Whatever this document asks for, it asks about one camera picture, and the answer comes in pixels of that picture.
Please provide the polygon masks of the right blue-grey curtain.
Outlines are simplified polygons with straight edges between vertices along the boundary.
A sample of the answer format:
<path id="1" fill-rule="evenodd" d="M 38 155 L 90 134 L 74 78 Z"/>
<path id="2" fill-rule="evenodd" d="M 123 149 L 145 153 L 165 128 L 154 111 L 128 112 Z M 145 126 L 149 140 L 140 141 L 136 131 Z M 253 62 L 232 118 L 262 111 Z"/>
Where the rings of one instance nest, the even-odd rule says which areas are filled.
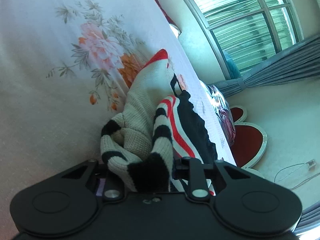
<path id="1" fill-rule="evenodd" d="M 247 88 L 283 85 L 315 76 L 319 76 L 318 34 L 273 55 L 237 79 L 219 81 L 208 88 L 229 97 Z"/>

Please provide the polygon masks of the teal cloth on windowsill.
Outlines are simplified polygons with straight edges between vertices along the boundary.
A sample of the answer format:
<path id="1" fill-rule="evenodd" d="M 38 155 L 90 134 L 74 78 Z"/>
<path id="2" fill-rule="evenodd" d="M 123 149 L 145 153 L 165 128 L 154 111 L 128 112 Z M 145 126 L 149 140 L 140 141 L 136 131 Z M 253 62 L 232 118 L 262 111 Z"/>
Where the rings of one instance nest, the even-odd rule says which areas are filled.
<path id="1" fill-rule="evenodd" d="M 235 62 L 231 58 L 231 56 L 225 50 L 223 50 L 223 54 L 224 54 L 225 59 L 226 59 L 226 67 L 228 69 L 230 78 L 231 79 L 240 78 L 241 77 L 241 73 L 240 73 L 239 69 L 237 68 Z"/>

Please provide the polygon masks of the stack of folded bedding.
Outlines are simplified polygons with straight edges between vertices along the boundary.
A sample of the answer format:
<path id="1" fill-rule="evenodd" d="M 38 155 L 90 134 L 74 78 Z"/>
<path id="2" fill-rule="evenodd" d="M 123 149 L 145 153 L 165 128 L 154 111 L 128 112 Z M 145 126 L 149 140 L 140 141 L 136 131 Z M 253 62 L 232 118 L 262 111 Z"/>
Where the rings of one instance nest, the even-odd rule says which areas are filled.
<path id="1" fill-rule="evenodd" d="M 218 117 L 222 130 L 225 134 L 229 146 L 234 144 L 235 127 L 228 102 L 223 94 L 214 86 L 207 86 L 211 97 L 211 104 Z"/>

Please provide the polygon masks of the wall socket with plug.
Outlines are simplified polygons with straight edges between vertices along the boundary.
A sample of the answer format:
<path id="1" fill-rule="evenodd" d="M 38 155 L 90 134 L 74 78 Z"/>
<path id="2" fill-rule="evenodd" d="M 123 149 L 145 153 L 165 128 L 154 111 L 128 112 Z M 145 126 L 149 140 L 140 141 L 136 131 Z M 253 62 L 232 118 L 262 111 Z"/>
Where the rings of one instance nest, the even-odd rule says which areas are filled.
<path id="1" fill-rule="evenodd" d="M 313 168 L 316 165 L 315 159 L 311 159 L 310 161 L 307 162 L 308 168 Z"/>

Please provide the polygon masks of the large window with blinds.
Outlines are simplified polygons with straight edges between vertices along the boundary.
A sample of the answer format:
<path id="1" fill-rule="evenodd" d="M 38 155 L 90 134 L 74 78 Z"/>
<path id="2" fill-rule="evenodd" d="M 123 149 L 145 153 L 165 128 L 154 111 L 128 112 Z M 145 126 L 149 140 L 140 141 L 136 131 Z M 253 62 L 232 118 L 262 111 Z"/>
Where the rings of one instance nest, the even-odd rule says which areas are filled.
<path id="1" fill-rule="evenodd" d="M 302 39 L 291 0 L 183 0 L 203 31 L 225 79 L 225 50 L 240 73 Z"/>

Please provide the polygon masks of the red heart-shaped headboard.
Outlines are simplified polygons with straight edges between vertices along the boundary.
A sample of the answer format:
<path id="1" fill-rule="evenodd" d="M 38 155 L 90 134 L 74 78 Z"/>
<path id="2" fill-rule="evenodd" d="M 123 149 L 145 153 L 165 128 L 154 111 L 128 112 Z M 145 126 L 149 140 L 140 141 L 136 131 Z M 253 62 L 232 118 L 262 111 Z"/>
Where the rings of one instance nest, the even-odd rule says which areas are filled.
<path id="1" fill-rule="evenodd" d="M 235 127 L 235 139 L 231 146 L 231 152 L 237 167 L 264 178 L 253 167 L 260 161 L 266 151 L 266 132 L 257 124 L 246 122 L 247 109 L 244 106 L 232 106 L 231 114 Z"/>

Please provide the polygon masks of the floral white bed sheet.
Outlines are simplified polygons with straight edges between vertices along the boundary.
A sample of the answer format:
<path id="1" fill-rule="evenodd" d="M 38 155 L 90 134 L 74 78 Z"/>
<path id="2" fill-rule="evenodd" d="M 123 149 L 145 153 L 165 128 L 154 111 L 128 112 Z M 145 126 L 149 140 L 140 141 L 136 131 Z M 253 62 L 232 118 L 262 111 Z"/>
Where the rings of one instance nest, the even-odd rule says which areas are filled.
<path id="1" fill-rule="evenodd" d="M 17 234 L 13 196 L 100 157 L 103 125 L 160 49 L 169 55 L 218 157 L 231 151 L 201 87 L 202 75 L 167 18 L 183 0 L 1 0 L 1 239 Z"/>

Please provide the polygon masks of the striped knit child sweater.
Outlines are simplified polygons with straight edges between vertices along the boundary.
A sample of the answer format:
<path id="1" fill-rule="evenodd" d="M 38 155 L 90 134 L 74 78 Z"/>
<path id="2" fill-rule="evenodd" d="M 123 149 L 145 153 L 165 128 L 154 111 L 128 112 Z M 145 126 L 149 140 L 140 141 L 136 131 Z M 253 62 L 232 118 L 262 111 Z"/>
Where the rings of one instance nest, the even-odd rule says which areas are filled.
<path id="1" fill-rule="evenodd" d="M 174 179 L 174 161 L 183 157 L 212 164 L 217 159 L 204 120 L 194 111 L 159 50 L 138 73 L 124 109 L 103 127 L 100 149 L 107 168 L 135 192 L 183 192 L 184 179 Z"/>

